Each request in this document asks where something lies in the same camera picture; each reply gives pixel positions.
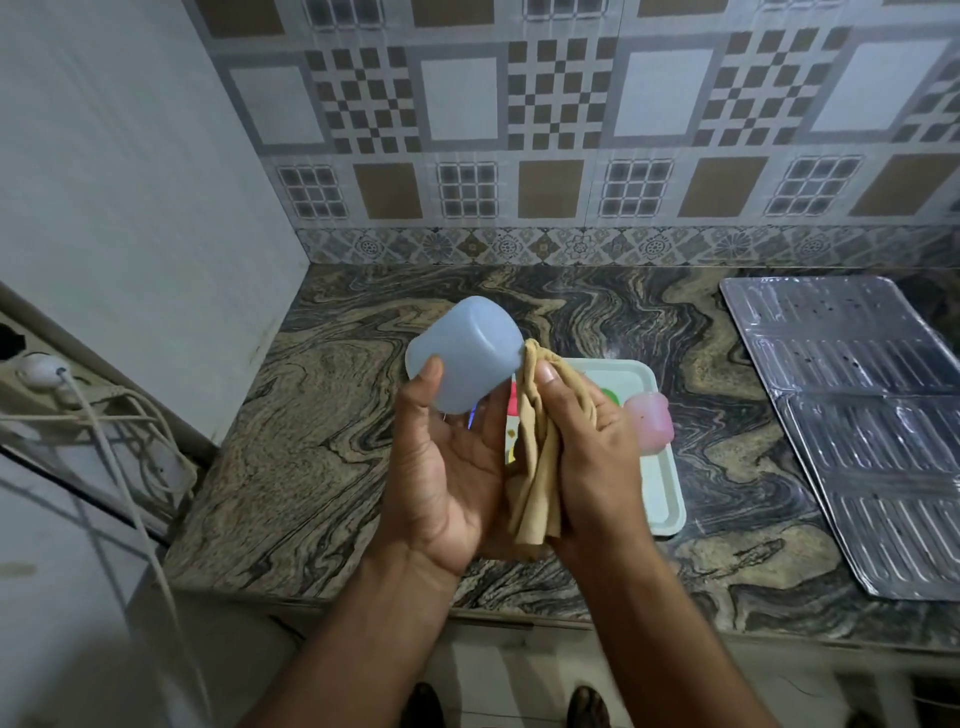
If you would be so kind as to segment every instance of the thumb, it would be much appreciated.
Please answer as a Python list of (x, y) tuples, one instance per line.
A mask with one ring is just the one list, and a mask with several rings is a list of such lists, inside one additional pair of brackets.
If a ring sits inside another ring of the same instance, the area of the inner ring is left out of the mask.
[(433, 354), (396, 396), (394, 447), (416, 448), (429, 442), (430, 402), (444, 378), (444, 363)]
[(590, 420), (580, 408), (577, 396), (566, 386), (553, 365), (538, 361), (534, 369), (534, 381), (547, 414), (563, 435), (565, 447), (593, 430)]

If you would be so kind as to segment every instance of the left hand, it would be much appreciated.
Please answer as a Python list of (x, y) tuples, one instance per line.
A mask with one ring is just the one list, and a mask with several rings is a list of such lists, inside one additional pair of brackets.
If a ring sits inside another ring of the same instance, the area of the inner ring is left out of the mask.
[(394, 446), (377, 537), (400, 540), (459, 577), (483, 541), (503, 493), (510, 382), (468, 415), (430, 406), (444, 364), (434, 354), (396, 398)]

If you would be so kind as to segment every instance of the electrical socket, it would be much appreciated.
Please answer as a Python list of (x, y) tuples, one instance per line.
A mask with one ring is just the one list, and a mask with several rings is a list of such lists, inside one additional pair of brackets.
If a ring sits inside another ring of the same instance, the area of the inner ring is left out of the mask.
[(0, 311), (0, 330), (8, 334), (5, 337), (6, 339), (10, 339), (7, 328), (12, 329), (16, 341), (11, 343), (5, 340), (0, 345), (0, 355), (7, 357), (0, 361), (0, 407), (11, 414), (56, 415), (70, 411), (62, 406), (53, 392), (35, 392), (17, 376), (18, 364), (31, 353), (49, 353), (68, 361), (73, 377), (81, 384), (88, 386), (110, 386), (112, 384), (112, 382), (87, 369), (83, 364), (77, 363), (63, 352), (58, 351), (28, 328)]

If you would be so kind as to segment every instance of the right hand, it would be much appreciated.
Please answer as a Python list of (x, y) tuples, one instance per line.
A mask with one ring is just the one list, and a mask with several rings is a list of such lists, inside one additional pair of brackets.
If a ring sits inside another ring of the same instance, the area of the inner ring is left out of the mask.
[(596, 427), (550, 364), (540, 361), (534, 371), (543, 406), (564, 442), (560, 488), (566, 523), (553, 547), (578, 580), (611, 557), (657, 552), (643, 508), (634, 425), (596, 384), (583, 379), (597, 408)]

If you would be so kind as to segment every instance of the granite countertop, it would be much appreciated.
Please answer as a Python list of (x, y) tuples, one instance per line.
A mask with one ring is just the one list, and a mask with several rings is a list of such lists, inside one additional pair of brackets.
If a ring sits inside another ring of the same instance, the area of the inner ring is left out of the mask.
[[(480, 294), (567, 356), (646, 362), (670, 399), (687, 510), (661, 542), (721, 632), (960, 649), (960, 605), (853, 581), (740, 343), (723, 268), (311, 268), (166, 559), (175, 587), (319, 604), (376, 527), (407, 343)], [(890, 272), (960, 342), (960, 277)], [(589, 620), (556, 559), (478, 561), (455, 614)]]

